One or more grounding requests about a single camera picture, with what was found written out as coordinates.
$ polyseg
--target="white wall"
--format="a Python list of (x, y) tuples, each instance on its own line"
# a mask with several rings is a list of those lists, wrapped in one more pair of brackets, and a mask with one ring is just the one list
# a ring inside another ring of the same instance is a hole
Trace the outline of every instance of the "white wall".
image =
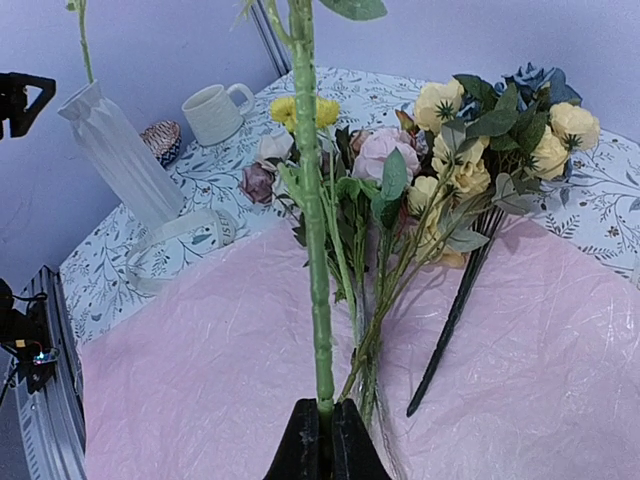
[[(180, 105), (209, 84), (244, 82), (257, 91), (275, 80), (253, 22), (230, 31), (241, 9), (235, 3), (88, 1), (94, 73), (139, 131), (164, 119), (186, 127)], [(0, 277), (14, 290), (43, 263), (62, 262), (118, 203), (56, 113), (86, 83), (77, 16), (64, 6), (0, 1), (0, 72), (58, 82), (29, 135), (0, 142)]]
[(475, 73), (492, 83), (527, 61), (557, 66), (604, 128), (640, 140), (640, 1), (384, 2), (387, 17), (366, 23), (315, 2), (317, 62), (435, 81)]

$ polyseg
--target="yellow chrysanthemum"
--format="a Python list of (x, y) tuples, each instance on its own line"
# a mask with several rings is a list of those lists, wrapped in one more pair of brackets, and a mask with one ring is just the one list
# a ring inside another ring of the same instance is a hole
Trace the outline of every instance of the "yellow chrysanthemum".
[[(338, 120), (340, 104), (333, 100), (316, 97), (316, 126), (325, 128)], [(296, 129), (296, 102), (294, 97), (277, 98), (271, 102), (271, 118), (281, 123), (289, 132)]]

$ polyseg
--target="pink tissue paper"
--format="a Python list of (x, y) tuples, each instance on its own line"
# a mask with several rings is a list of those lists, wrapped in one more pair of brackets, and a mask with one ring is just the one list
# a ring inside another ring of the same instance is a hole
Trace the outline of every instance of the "pink tissue paper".
[[(89, 480), (263, 478), (295, 401), (315, 396), (305, 258), (283, 223), (83, 347)], [(640, 293), (530, 221), (497, 239), (405, 417), (461, 274), (425, 269), (386, 321), (393, 477), (640, 478)], [(353, 350), (342, 307), (333, 336), (339, 391)]]

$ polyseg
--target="pink rose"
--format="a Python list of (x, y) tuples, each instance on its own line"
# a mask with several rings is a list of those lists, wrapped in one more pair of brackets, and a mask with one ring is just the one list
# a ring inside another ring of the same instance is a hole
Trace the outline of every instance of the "pink rose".
[(394, 149), (398, 149), (407, 165), (408, 183), (420, 171), (418, 154), (411, 146), (411, 136), (397, 128), (381, 128), (362, 143), (356, 157), (353, 176), (365, 180), (382, 181), (384, 162)]
[(238, 187), (252, 203), (269, 205), (271, 203), (271, 186), (275, 181), (273, 173), (265, 170), (259, 163), (242, 169), (242, 182)]

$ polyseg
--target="black clamp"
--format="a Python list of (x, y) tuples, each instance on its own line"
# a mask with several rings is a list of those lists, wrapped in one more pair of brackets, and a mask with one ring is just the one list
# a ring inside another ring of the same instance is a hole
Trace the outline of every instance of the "black clamp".
[[(29, 105), (27, 87), (41, 90)], [(9, 120), (11, 137), (27, 134), (36, 117), (56, 94), (56, 82), (50, 78), (24, 73), (0, 73), (0, 140), (4, 138), (2, 122)]]

